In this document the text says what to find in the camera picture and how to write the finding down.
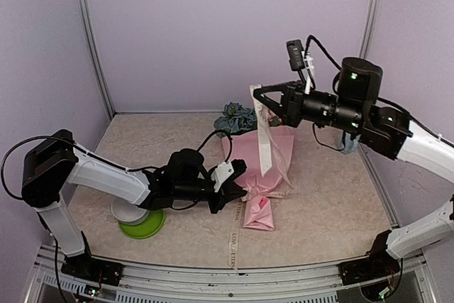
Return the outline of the pale pink fake flower stem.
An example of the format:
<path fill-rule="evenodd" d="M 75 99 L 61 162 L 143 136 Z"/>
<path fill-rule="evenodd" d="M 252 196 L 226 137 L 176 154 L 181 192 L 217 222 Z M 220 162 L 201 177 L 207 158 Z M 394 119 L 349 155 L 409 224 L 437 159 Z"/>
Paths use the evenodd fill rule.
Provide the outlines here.
<path fill-rule="evenodd" d="M 274 112 L 268 111 L 268 123 L 270 127 L 277 127 L 282 125 L 282 120 Z"/>

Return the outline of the pink wrapping paper sheet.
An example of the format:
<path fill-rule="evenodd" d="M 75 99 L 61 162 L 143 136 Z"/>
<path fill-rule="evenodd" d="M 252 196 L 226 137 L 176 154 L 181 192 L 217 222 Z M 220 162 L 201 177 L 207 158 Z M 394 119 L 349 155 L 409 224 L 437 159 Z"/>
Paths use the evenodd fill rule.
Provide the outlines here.
<path fill-rule="evenodd" d="M 270 129 L 274 144 L 272 145 L 272 167 L 263 174 L 260 167 L 260 153 L 257 131 L 250 131 L 221 139 L 225 155 L 230 159 L 243 159 L 247 170 L 237 180 L 247 194 L 241 199 L 245 202 L 243 226 L 262 231 L 275 229 L 272 215 L 271 198 L 281 198 L 284 192 L 278 189 L 283 181 L 288 182 L 287 173 L 292 161 L 294 130 L 286 126 Z"/>

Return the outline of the blue fake flower bunch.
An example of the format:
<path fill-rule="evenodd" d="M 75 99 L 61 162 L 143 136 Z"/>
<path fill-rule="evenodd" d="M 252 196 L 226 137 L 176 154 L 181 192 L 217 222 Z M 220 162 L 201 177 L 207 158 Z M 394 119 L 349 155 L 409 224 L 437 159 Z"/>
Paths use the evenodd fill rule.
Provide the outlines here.
<path fill-rule="evenodd" d="M 222 114 L 214 121 L 214 128 L 240 135 L 257 129 L 257 116 L 253 108 L 240 103 L 230 102 L 223 108 Z"/>

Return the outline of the beige printed ribbon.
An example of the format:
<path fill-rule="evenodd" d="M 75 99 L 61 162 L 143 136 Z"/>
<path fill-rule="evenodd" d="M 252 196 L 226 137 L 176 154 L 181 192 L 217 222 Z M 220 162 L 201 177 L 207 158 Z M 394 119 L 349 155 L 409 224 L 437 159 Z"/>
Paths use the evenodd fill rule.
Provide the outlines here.
<path fill-rule="evenodd" d="M 260 119 L 258 113 L 255 111 L 257 116 L 257 131 L 258 142 L 259 142 L 259 153 L 260 153 L 260 167 L 261 172 L 265 174 L 272 167 L 272 145 L 275 143 L 267 120 Z M 243 227 L 243 221 L 245 216 L 245 202 L 241 202 L 236 207 L 235 218 L 230 230 L 230 236 L 228 241 L 229 248 L 229 260 L 228 267 L 234 271 L 238 271 L 238 259 L 239 259 L 239 232 L 240 228 Z"/>

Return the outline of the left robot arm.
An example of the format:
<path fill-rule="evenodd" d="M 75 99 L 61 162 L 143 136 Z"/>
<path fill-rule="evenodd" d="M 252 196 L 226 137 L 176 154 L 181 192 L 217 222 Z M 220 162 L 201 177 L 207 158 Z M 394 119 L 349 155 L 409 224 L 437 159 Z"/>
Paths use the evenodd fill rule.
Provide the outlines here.
<path fill-rule="evenodd" d="M 22 199 L 35 209 L 66 259 L 85 278 L 98 273 L 99 261 L 92 257 L 87 237 L 64 203 L 61 191 L 66 184 L 146 212 L 173 209 L 181 201 L 190 206 L 206 202 L 211 214 L 217 214 L 246 194 L 236 184 L 247 170 L 242 159 L 226 158 L 208 170 L 199 149 L 183 148 L 172 153 L 163 166 L 129 168 L 87 150 L 66 129 L 35 140 L 39 144 L 23 161 Z"/>

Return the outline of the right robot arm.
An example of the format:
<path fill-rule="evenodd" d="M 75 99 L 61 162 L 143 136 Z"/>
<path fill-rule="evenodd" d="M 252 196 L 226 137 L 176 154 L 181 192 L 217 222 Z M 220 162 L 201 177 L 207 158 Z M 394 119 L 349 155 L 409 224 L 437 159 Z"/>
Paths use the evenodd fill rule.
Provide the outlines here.
<path fill-rule="evenodd" d="M 382 69 L 358 57 L 343 59 L 336 95 L 306 91 L 300 81 L 258 87 L 254 99 L 276 114 L 286 126 L 310 121 L 359 138 L 360 143 L 390 160 L 401 160 L 453 181 L 453 144 L 428 132 L 409 113 L 379 107 Z M 453 234 L 453 200 L 412 224 L 387 230 L 374 240 L 363 272 L 378 277 L 391 263 Z"/>

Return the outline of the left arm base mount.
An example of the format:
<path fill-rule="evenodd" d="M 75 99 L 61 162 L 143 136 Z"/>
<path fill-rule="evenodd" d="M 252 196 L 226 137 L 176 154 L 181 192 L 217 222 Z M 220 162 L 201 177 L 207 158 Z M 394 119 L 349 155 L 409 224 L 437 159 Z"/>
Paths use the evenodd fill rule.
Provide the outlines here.
<path fill-rule="evenodd" d="M 75 278 L 118 287 L 123 274 L 121 263 L 98 258 L 65 258 L 61 272 Z"/>

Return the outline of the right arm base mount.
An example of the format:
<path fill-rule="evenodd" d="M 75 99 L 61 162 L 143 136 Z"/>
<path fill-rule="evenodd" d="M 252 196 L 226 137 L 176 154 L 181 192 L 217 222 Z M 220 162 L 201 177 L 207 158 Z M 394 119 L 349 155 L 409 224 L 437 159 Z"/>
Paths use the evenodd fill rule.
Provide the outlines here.
<path fill-rule="evenodd" d="M 352 285 L 398 273 L 401 265 L 399 260 L 379 255 L 342 262 L 338 268 L 343 285 Z"/>

